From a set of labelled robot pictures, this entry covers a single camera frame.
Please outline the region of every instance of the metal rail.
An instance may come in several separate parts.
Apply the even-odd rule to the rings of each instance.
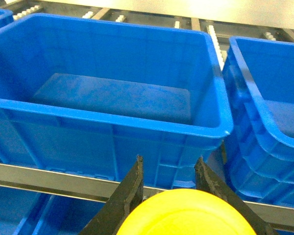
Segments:
[[[34,168],[0,164],[0,186],[106,202],[120,183]],[[144,196],[165,191],[144,186]],[[274,228],[294,232],[294,209],[245,202]]]
[[[294,0],[44,0],[294,29]]]

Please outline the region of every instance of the yellow disc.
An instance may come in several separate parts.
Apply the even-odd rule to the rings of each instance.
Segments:
[[[118,235],[256,235],[232,206],[195,189],[174,189],[140,204]]]

